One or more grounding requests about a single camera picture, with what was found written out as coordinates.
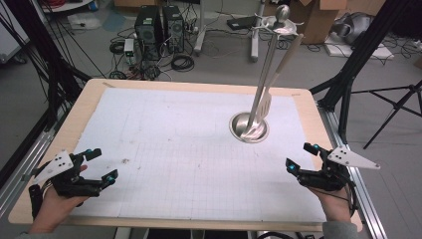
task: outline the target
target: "wire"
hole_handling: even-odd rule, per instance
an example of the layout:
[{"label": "wire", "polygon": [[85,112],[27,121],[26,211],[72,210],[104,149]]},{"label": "wire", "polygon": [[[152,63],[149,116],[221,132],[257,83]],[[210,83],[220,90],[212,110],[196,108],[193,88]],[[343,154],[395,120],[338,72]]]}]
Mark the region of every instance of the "wire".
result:
[{"label": "wire", "polygon": [[333,194],[330,194],[330,193],[327,193],[327,192],[324,192],[324,191],[320,191],[320,190],[317,190],[317,189],[314,189],[314,188],[309,188],[308,187],[308,189],[309,190],[312,190],[312,191],[315,191],[315,192],[319,192],[319,193],[322,193],[322,194],[325,194],[325,195],[328,195],[328,196],[332,196],[332,197],[335,197],[335,198],[338,198],[338,199],[341,199],[341,200],[344,200],[344,201],[349,202],[349,200],[347,198],[344,198],[344,197],[333,195]]},{"label": "wire", "polygon": [[[48,22],[48,24],[49,24],[49,26],[50,26],[50,29],[52,29],[52,25],[50,24],[50,21],[47,21],[47,22]],[[58,39],[57,43],[59,44],[60,48],[62,49],[62,53],[65,55],[66,60],[67,60],[69,63],[71,63],[71,64],[72,64],[72,66],[74,67],[74,66],[75,66],[75,64],[74,64],[74,62],[73,62],[73,60],[72,60],[71,53],[69,52],[68,45],[66,44],[66,41],[65,41],[65,39],[63,38],[63,34],[62,34],[62,31],[60,30],[60,27],[59,27],[58,21],[56,21],[56,26],[58,27],[59,34],[60,34],[60,36],[61,36],[61,38],[58,38],[58,37],[57,37],[57,35],[56,35],[56,32],[53,32],[53,33],[54,33],[54,35],[55,35],[55,37],[56,37],[56,39]],[[65,50],[63,49],[63,46],[62,46],[62,44],[61,44],[61,42],[60,42],[60,39],[62,39],[62,40],[63,40],[63,45],[65,46],[66,51],[67,51],[67,53],[68,53],[68,55],[69,55],[69,56],[66,54]]]},{"label": "wire", "polygon": [[221,30],[221,29],[214,29],[214,28],[207,28],[206,30],[207,32],[222,32],[222,33],[226,33],[226,34],[230,34],[230,35],[240,35],[240,36],[247,36],[249,35],[249,33],[251,33],[251,29],[248,29],[248,32],[246,33],[239,33],[239,32],[230,32],[227,30]]},{"label": "wire", "polygon": [[220,9],[220,11],[218,12],[218,16],[217,16],[217,18],[216,18],[214,21],[212,21],[212,22],[210,22],[210,23],[206,24],[206,26],[209,26],[209,25],[211,25],[211,24],[213,24],[213,23],[215,23],[215,22],[217,22],[217,21],[218,21],[218,19],[219,19],[219,18],[220,18],[220,16],[221,16],[221,13],[223,12],[223,6],[224,6],[224,1],[223,1],[223,0],[221,0],[221,9]]},{"label": "wire", "polygon": [[192,57],[187,55],[176,55],[171,60],[171,69],[176,72],[189,72],[195,67]]},{"label": "wire", "polygon": [[122,55],[124,52],[124,42],[113,42],[109,45],[109,50],[116,55]]},{"label": "wire", "polygon": [[144,69],[144,75],[147,79],[154,80],[161,74],[161,71],[158,69],[157,66],[149,66],[146,69]]},{"label": "wire", "polygon": [[4,10],[4,12],[6,13],[6,15],[7,15],[7,19],[9,19],[9,24],[10,24],[10,27],[11,27],[11,29],[13,30],[13,31],[15,31],[15,27],[13,26],[13,22],[12,22],[12,20],[11,20],[11,18],[10,18],[10,15],[9,15],[9,12],[7,11],[7,9],[6,9],[6,7],[4,6],[4,4],[3,4],[3,1],[0,1],[0,4],[1,4],[1,6],[3,7],[3,10]]},{"label": "wire", "polygon": [[348,192],[347,192],[347,188],[346,189],[346,193],[347,195],[349,195],[348,197],[350,197],[348,199],[348,205],[349,205],[349,210],[350,210],[350,217],[353,216],[354,212],[358,209],[357,207],[357,195],[356,195],[356,191],[354,190],[354,187],[356,186],[354,184],[354,182],[352,180],[350,180],[350,178],[337,173],[335,176],[337,176],[338,178],[341,178],[343,180],[343,182],[345,182],[348,185]]},{"label": "wire", "polygon": [[[195,14],[195,17],[192,19],[188,19],[190,15],[190,9],[192,9],[192,12]],[[198,19],[198,14],[196,14],[195,8],[193,7],[192,3],[189,3],[187,8],[185,8],[183,12],[180,13],[181,16],[183,16],[183,14],[185,14],[185,17],[183,18],[185,22],[185,30],[187,32],[192,32]]]},{"label": "wire", "polygon": [[298,236],[298,239],[305,239],[301,232],[296,232],[295,234]]},{"label": "wire", "polygon": [[294,239],[291,236],[288,236],[286,234],[280,233],[280,232],[266,232],[264,234],[262,234],[261,236],[257,237],[257,239],[264,239],[267,237],[278,237],[278,238],[283,238],[283,239]]},{"label": "wire", "polygon": [[161,73],[164,73],[165,75],[167,75],[167,77],[170,79],[170,82],[173,82],[173,78],[168,73],[166,72],[161,72]]},{"label": "wire", "polygon": [[69,36],[74,40],[75,44],[79,47],[79,49],[85,54],[85,56],[90,60],[90,62],[94,65],[94,67],[102,74],[102,76],[105,78],[106,76],[103,74],[103,72],[99,69],[99,67],[94,63],[93,59],[90,58],[90,56],[87,54],[87,52],[81,47],[81,45],[78,43],[78,41],[68,32],[68,30],[62,25],[61,22],[59,24],[65,29],[65,31],[69,34]]}]

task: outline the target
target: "cardboard box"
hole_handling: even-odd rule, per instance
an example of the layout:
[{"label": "cardboard box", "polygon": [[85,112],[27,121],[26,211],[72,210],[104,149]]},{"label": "cardboard box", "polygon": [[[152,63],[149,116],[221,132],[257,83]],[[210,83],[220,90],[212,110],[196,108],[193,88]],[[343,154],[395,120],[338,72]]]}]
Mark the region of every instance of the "cardboard box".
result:
[{"label": "cardboard box", "polygon": [[114,0],[116,7],[140,7],[142,5],[157,5],[157,0]]},{"label": "cardboard box", "polygon": [[298,26],[298,33],[305,35],[303,43],[322,44],[338,14],[345,9],[347,0],[294,0],[291,2],[291,17]]},{"label": "cardboard box", "polygon": [[274,16],[278,7],[279,5],[277,4],[271,4],[270,1],[265,1],[263,16]]},{"label": "cardboard box", "polygon": [[415,67],[422,69],[422,57],[420,57],[413,65]]},{"label": "cardboard box", "polygon": [[385,0],[347,0],[347,7],[344,10],[338,12],[338,17],[344,15],[344,13],[362,12],[372,16],[375,16]]}]

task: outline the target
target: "computer tower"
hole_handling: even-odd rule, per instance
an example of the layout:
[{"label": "computer tower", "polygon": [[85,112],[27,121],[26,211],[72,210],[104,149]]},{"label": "computer tower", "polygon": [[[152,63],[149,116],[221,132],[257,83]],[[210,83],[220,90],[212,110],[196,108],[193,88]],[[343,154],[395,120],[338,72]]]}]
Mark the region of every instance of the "computer tower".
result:
[{"label": "computer tower", "polygon": [[142,60],[158,61],[161,58],[160,47],[163,43],[158,6],[141,6],[134,23],[134,30],[139,42]]},{"label": "computer tower", "polygon": [[184,50],[184,23],[177,6],[163,6],[162,19],[164,39],[169,53],[181,53]]}]

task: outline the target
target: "tripod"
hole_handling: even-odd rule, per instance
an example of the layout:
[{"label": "tripod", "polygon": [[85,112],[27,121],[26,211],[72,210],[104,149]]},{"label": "tripod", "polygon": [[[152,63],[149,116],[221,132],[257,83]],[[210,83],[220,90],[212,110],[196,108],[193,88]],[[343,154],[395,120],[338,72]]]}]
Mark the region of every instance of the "tripod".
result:
[{"label": "tripod", "polygon": [[[369,140],[369,142],[366,144],[366,146],[363,149],[367,149],[369,147],[369,145],[375,140],[375,138],[381,133],[381,131],[387,126],[387,124],[393,119],[393,117],[398,113],[398,111],[400,110],[405,110],[409,113],[412,113],[420,118],[422,118],[422,96],[421,96],[421,86],[422,86],[422,80],[416,84],[416,86],[410,85],[407,87],[398,87],[398,88],[384,88],[384,89],[376,89],[376,90],[368,90],[368,91],[360,91],[360,92],[352,92],[352,94],[360,94],[360,93],[371,93],[373,95],[375,95],[376,97],[379,97],[380,99],[390,103],[393,105],[393,109],[394,112],[388,117],[388,119],[382,124],[381,128],[375,133],[375,135]],[[394,102],[380,94],[378,94],[377,92],[385,92],[385,91],[395,91],[395,90],[404,90],[404,89],[408,89],[409,92],[404,95],[404,97],[402,99],[400,99],[398,102]],[[417,113],[415,111],[412,111],[406,107],[404,107],[404,104],[406,104],[406,102],[413,96],[413,94],[417,94],[418,95],[418,100],[419,100],[419,108],[420,108],[420,113]]]}]

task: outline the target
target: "white cable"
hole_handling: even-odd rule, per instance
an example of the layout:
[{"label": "white cable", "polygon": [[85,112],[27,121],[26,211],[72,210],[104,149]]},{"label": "white cable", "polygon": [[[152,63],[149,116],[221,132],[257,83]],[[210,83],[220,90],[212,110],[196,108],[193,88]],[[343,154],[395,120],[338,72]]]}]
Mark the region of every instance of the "white cable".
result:
[{"label": "white cable", "polygon": [[165,75],[167,75],[167,77],[170,78],[170,82],[173,82],[173,78],[170,75],[168,75],[168,73],[166,73],[166,72],[161,72],[161,73],[164,73]]}]

